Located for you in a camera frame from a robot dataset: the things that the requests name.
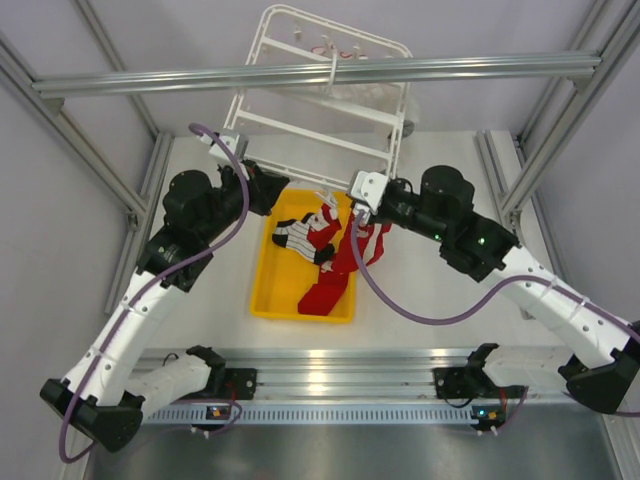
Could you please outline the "white plastic clip hanger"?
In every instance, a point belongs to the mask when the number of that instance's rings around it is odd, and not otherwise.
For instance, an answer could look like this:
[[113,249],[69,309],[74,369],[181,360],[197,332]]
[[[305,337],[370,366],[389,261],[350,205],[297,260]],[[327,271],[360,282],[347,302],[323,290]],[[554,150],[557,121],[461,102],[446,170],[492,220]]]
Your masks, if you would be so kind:
[[[259,21],[247,65],[411,57],[402,43],[293,6]],[[397,173],[409,83],[235,89],[224,129],[246,135],[263,169],[317,187],[347,185],[357,170]]]

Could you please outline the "striped black white sock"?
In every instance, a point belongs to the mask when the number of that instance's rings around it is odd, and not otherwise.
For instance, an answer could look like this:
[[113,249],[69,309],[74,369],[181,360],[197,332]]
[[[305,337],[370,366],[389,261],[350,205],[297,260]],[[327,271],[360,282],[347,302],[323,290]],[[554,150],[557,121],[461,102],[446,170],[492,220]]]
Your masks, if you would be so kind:
[[309,212],[300,220],[279,221],[271,239],[275,245],[298,253],[312,264],[322,265],[335,253],[331,239],[326,238],[329,227],[326,220]]

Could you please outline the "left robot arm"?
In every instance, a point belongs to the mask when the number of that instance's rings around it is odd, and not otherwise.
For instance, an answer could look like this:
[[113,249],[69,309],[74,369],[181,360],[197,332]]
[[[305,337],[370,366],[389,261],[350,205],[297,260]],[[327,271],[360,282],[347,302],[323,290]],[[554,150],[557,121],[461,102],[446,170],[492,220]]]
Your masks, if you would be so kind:
[[155,412],[185,397],[222,397],[226,361],[196,345],[139,378],[132,376],[159,326],[191,291],[213,258],[240,230],[247,214],[268,216],[288,177],[244,160],[218,170],[215,186],[200,170],[177,174],[162,200],[162,227],[144,248],[129,286],[82,359],[61,379],[49,379],[41,399],[93,445],[122,450]]

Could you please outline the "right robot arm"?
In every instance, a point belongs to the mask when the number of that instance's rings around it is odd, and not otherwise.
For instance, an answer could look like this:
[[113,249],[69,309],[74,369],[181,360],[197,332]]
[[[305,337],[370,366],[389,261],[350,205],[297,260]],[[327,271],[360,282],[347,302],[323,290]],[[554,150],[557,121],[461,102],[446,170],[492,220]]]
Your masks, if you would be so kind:
[[537,387],[561,391],[599,413],[616,413],[639,373],[638,324],[594,304],[546,269],[513,233],[476,213],[474,192],[459,170],[446,165],[425,170],[419,191],[380,173],[367,174],[361,187],[372,221],[437,242],[449,267],[486,289],[480,306],[502,295],[562,341],[559,349],[481,345],[465,367],[473,393]]

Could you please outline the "red sock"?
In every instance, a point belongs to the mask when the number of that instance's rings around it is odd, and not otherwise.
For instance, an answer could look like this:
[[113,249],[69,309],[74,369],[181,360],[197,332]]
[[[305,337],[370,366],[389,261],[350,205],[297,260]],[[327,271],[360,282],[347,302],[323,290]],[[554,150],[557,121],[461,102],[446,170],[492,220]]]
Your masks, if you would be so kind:
[[318,254],[327,250],[319,261],[319,273],[315,284],[298,303],[303,315],[328,316],[347,290],[349,275],[356,270],[351,252],[352,224],[345,229],[338,210],[323,204],[319,212],[308,221],[307,240]]

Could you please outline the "white hanger clip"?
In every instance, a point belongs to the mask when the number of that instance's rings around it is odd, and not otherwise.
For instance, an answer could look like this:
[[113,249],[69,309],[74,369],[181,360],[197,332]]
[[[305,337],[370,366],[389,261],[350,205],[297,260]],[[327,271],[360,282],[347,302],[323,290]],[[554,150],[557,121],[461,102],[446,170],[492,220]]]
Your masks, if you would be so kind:
[[315,191],[314,195],[319,198],[324,204],[328,205],[330,208],[338,207],[338,200],[334,196],[334,194],[330,191]]

